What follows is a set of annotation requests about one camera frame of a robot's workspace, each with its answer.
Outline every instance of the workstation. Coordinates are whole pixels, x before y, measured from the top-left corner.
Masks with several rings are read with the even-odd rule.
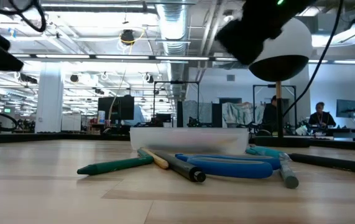
[[[0,223],[355,223],[355,2],[32,2]]]

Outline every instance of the ductwork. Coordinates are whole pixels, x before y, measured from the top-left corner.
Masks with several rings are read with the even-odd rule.
[[[163,39],[167,40],[183,40],[187,33],[187,14],[186,5],[178,4],[158,4],[156,5],[158,15],[160,17],[160,33]],[[164,42],[164,50],[166,55],[186,55],[187,44],[181,42]],[[183,63],[169,63],[168,65],[169,80],[188,80],[185,77]],[[185,96],[184,93],[173,90],[172,95],[175,98]]]

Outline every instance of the ceiling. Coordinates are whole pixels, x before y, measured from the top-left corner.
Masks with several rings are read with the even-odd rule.
[[[155,7],[151,2],[147,1],[148,13],[132,12],[133,7],[142,7],[139,1],[46,1],[41,3],[46,8],[47,30],[44,33],[38,33],[21,21],[18,16],[2,16],[0,15],[0,34],[11,41],[11,49],[13,54],[132,54],[132,55],[164,55],[165,39],[162,37],[159,17],[152,12]],[[199,0],[191,1],[196,4],[187,5],[188,22],[187,36],[185,44],[187,45],[187,55],[209,55],[214,53],[224,53],[224,50],[217,42],[210,45],[211,32],[208,34],[204,53],[201,52],[201,42],[206,31],[208,21],[211,27],[225,25],[224,16],[218,16],[215,13],[210,18],[210,8],[213,1]],[[345,1],[346,11],[355,10],[355,1]],[[115,12],[115,8],[110,10],[108,7],[80,7],[83,3],[106,3],[117,5],[120,10]],[[315,6],[309,7],[302,13],[302,16],[314,16],[316,14],[333,13],[338,1],[318,1]],[[239,10],[242,1],[217,1],[216,12],[232,10],[233,15],[240,14]],[[37,20],[39,15],[35,11],[26,13],[26,17]],[[123,45],[119,35],[123,30],[133,30],[136,39],[133,46]],[[24,61],[25,65],[22,73],[40,81],[40,71],[43,62]],[[168,71],[168,63],[126,63],[126,62],[62,62],[63,73],[65,73],[65,91],[64,91],[64,112],[80,112],[82,114],[96,113],[96,99],[102,96],[123,96],[130,94],[136,96],[137,104],[142,105],[144,116],[150,117],[152,106],[150,105],[153,96],[153,83],[148,83],[146,78],[151,75],[155,81],[169,81],[170,71]],[[247,70],[232,70],[230,73],[248,73]],[[225,80],[225,70],[221,68],[208,68],[205,72],[206,79],[204,82],[211,82],[212,85]],[[72,82],[70,77],[78,75],[80,81]],[[12,101],[20,102],[24,105],[23,99],[31,99],[31,105],[26,105],[29,110],[19,110],[18,112],[26,116],[31,115],[35,111],[38,92],[38,85],[20,81],[18,73],[0,72],[0,104],[11,105]],[[188,76],[190,80],[195,80],[196,75]],[[253,79],[254,76],[239,76],[246,80]],[[103,95],[95,93],[95,89],[99,88],[104,91]],[[173,113],[175,111],[174,101],[171,96],[171,88],[164,85],[163,91],[160,89],[157,95],[156,112]],[[185,89],[173,88],[174,91],[182,91]],[[71,106],[70,101],[81,104],[81,107]]]

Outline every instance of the black frame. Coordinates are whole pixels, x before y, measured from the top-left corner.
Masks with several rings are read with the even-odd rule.
[[[154,118],[155,117],[155,92],[156,92],[156,85],[158,83],[170,83],[170,84],[174,84],[174,85],[182,85],[182,84],[188,84],[188,83],[194,83],[197,85],[197,95],[198,95],[198,98],[197,98],[197,104],[196,104],[196,118],[197,120],[199,121],[200,120],[200,83],[199,82],[190,82],[190,81],[154,81],[154,106],[152,108],[152,117]]]
[[[256,102],[256,87],[261,86],[261,87],[267,87],[267,88],[275,88],[275,84],[270,84],[270,85],[253,85],[253,122],[255,122],[255,102]],[[296,101],[296,86],[295,85],[282,85],[282,87],[290,87],[293,88],[293,98]],[[295,110],[295,128],[297,128],[297,107],[296,105],[294,106],[294,110]]]

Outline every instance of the person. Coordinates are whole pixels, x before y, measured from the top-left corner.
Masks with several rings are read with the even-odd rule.
[[[273,132],[277,130],[277,97],[273,96],[271,103],[266,104],[263,113],[263,129]]]
[[[324,105],[325,104],[323,102],[319,102],[315,105],[316,112],[310,116],[308,124],[317,124],[322,128],[326,128],[329,125],[332,125],[334,127],[336,126],[333,117],[329,113],[323,111]]]

